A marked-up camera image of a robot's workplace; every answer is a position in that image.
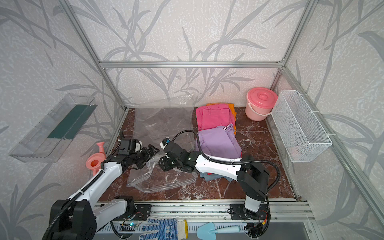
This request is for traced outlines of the red garment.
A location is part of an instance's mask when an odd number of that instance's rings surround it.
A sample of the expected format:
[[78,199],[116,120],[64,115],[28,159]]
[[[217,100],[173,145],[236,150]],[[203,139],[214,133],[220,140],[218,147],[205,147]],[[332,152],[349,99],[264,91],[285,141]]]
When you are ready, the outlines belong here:
[[211,151],[210,156],[227,158],[227,159],[238,159],[242,157],[242,152],[237,150],[218,150]]

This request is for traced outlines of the blue towel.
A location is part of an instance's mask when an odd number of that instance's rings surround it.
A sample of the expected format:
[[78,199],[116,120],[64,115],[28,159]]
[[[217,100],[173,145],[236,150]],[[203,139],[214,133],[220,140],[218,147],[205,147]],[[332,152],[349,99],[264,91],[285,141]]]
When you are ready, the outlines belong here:
[[207,182],[212,181],[212,180],[216,180],[216,179],[221,179],[221,178],[224,178],[224,179],[228,180],[229,182],[231,182],[233,180],[231,178],[224,177],[224,176],[221,176],[218,174],[212,174],[212,173],[200,173],[200,177],[204,178]]

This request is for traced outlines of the lilac garment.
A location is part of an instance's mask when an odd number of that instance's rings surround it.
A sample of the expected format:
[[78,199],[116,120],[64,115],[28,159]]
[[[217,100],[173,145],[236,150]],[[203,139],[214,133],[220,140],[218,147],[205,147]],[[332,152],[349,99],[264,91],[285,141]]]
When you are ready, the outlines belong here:
[[219,126],[213,129],[198,131],[201,148],[206,155],[211,151],[218,150],[237,150],[241,147],[236,140],[235,131],[232,124],[223,127]]

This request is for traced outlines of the pink garment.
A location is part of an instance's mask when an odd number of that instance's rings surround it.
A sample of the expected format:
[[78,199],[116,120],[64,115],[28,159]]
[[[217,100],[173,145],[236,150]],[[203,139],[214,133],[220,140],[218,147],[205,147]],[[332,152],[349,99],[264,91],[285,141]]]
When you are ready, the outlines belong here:
[[236,129],[236,112],[234,104],[207,104],[196,109],[198,130],[208,130],[230,124]]

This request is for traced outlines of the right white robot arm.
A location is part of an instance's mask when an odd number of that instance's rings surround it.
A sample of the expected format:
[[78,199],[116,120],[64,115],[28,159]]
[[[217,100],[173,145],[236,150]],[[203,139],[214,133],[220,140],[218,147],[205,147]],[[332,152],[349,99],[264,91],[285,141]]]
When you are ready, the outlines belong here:
[[[183,149],[175,140],[184,133],[193,133],[196,137],[198,149],[190,151]],[[228,159],[213,157],[203,152],[198,134],[192,130],[178,133],[172,139],[165,138],[161,142],[165,156],[158,164],[164,172],[178,169],[182,172],[211,173],[221,175],[239,183],[246,194],[240,219],[253,219],[259,217],[260,205],[266,204],[265,220],[270,219],[268,193],[281,178],[278,165],[267,160],[256,160],[251,156]]]

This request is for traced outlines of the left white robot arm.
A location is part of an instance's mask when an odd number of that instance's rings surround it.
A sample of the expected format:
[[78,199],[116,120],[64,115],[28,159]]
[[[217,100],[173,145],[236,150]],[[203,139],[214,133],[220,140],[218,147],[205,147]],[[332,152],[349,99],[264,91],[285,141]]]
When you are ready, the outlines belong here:
[[42,237],[44,240],[91,240],[97,231],[115,218],[136,216],[138,210],[133,197],[120,196],[99,208],[96,203],[130,166],[144,167],[160,150],[153,145],[144,147],[136,139],[122,140],[107,156],[104,143],[97,145],[99,151],[86,163],[93,171],[93,177],[75,194],[52,205],[50,223]]

